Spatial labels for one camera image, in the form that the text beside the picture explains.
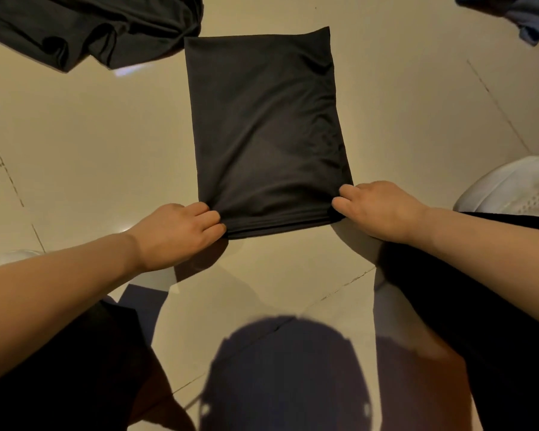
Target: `finger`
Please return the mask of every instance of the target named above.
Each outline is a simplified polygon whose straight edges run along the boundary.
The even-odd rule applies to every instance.
[[[226,234],[226,226],[224,224],[216,224],[213,227],[203,231],[203,235],[206,238],[206,247],[210,246],[212,243],[216,242],[220,237]]]
[[[217,223],[219,223],[220,217],[219,213],[216,212],[216,210],[210,210],[206,211],[205,213],[202,213],[199,216],[196,216],[196,220],[202,227],[202,230],[206,230],[209,227],[213,227]]]
[[[336,196],[331,202],[331,205],[343,216],[348,218],[352,217],[353,205],[349,199],[342,196]]]
[[[202,202],[190,204],[189,206],[186,207],[186,210],[188,211],[188,213],[190,213],[193,216],[201,215],[202,213],[205,213],[209,209],[210,208],[208,207],[208,205]]]
[[[340,187],[340,195],[349,200],[355,199],[359,194],[359,189],[350,184],[344,184]]]

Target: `forearm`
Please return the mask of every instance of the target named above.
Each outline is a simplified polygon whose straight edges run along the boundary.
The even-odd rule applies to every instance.
[[[539,230],[429,209],[411,245],[444,260],[539,320]]]
[[[0,266],[0,375],[137,273],[126,234]]]

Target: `black fabric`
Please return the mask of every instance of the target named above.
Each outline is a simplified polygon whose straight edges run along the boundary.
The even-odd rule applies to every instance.
[[[539,43],[539,0],[455,0],[458,5],[504,16],[519,27],[526,43]]]
[[[202,0],[0,0],[0,42],[60,71],[91,54],[122,68],[197,36]]]
[[[539,217],[472,215],[539,229]],[[379,266],[423,321],[465,360],[484,430],[539,430],[539,322],[410,246],[385,244]]]
[[[151,363],[135,310],[100,302],[0,378],[0,430],[126,430]]]
[[[352,183],[336,109],[329,28],[186,38],[199,200],[229,239],[341,219]]]

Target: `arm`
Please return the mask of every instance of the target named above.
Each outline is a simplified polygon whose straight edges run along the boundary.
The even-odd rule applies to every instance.
[[[123,233],[0,266],[0,376],[111,290],[189,259],[224,232],[204,203],[167,204]]]
[[[539,320],[539,230],[430,208],[388,181],[340,195],[333,207],[362,231],[438,257]]]

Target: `right hand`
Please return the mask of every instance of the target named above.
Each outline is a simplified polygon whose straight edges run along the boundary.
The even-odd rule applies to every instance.
[[[140,270],[157,271],[188,260],[226,232],[219,213],[204,204],[166,204],[123,233],[134,238]]]
[[[429,207],[389,181],[340,187],[331,205],[378,239],[411,244]]]

